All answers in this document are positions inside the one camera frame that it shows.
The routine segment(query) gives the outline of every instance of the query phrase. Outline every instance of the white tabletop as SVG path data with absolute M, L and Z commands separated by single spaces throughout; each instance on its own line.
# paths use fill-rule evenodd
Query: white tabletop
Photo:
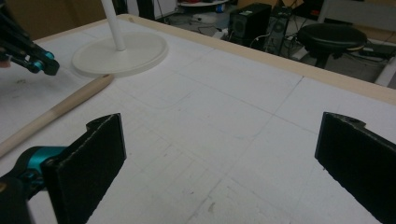
M 314 153 L 324 111 L 396 142 L 395 105 L 301 76 L 311 68 L 293 73 L 129 21 L 120 27 L 164 37 L 165 60 L 55 120 L 0 159 L 0 175 L 25 149 L 68 146 L 87 122 L 121 113 L 128 158 L 88 223 L 378 223 Z M 40 42 L 61 64 L 55 77 L 1 70 L 0 141 L 91 81 L 71 58 L 109 35 L 98 23 Z M 36 223 L 56 223 L 47 192 L 29 204 Z

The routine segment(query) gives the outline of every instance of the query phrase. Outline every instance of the wooden rod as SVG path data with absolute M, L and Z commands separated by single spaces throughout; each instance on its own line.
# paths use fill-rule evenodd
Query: wooden rod
M 67 98 L 42 114 L 40 117 L 34 119 L 19 131 L 12 134 L 8 139 L 0 144 L 0 158 L 7 154 L 12 148 L 16 147 L 31 135 L 35 134 L 40 129 L 51 123 L 53 120 L 59 118 L 74 107 L 93 97 L 96 93 L 108 86 L 113 79 L 113 75 L 104 75 L 94 79 L 87 85 L 69 95 Z

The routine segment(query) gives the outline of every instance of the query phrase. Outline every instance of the black stool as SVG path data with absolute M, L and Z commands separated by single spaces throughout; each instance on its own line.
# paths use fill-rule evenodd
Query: black stool
M 318 23 L 301 28 L 297 40 L 317 58 L 315 67 L 324 68 L 330 55 L 337 59 L 343 53 L 362 49 L 367 36 L 349 25 Z

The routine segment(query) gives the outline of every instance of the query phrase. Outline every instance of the floor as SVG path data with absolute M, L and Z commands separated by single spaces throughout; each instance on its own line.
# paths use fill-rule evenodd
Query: floor
M 178 13 L 173 14 L 166 18 L 165 22 L 170 25 L 197 32 L 203 35 L 213 36 L 216 32 L 226 29 L 229 22 L 229 13 L 235 10 L 235 6 L 226 6 L 224 13 L 216 13 L 211 8 L 182 8 L 178 9 Z M 217 18 L 215 23 L 202 23 L 194 21 L 192 15 L 204 14 L 208 16 L 214 16 Z M 294 35 L 299 27 L 307 25 L 310 22 L 307 19 L 301 19 L 298 17 L 290 18 L 289 28 L 286 35 Z M 285 40 L 282 53 L 279 55 L 284 58 L 292 60 L 291 55 L 302 48 L 296 42 Z M 305 55 L 299 62 L 313 65 L 315 59 L 309 55 Z M 341 58 L 333 59 L 330 58 L 327 62 L 326 69 L 345 75 L 349 77 L 358 78 L 368 82 L 375 82 L 387 61 L 378 58 L 364 59 L 359 54 L 343 55 Z M 389 87 L 396 89 L 396 76 L 393 77 L 389 83 Z

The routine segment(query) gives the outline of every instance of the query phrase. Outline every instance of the cable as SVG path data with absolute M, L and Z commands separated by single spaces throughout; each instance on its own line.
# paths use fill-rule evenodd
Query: cable
M 163 10 L 161 9 L 161 4 L 160 4 L 159 0 L 157 0 L 157 5 L 158 5 L 158 9 L 160 10 L 160 13 L 161 13 L 161 18 L 163 18 Z
M 259 36 L 257 36 L 256 38 L 254 38 L 254 39 L 250 42 L 249 47 L 251 48 L 251 46 L 253 45 L 253 43 L 254 43 L 255 41 L 259 41 L 260 38 L 262 38 L 262 37 L 267 37 L 267 36 L 269 36 L 270 34 L 271 34 L 271 33 L 268 33 L 268 34 L 266 34 L 266 35 L 259 35 Z
M 291 3 L 290 7 L 293 7 L 294 5 L 297 6 L 297 0 L 294 0 L 294 1 Z

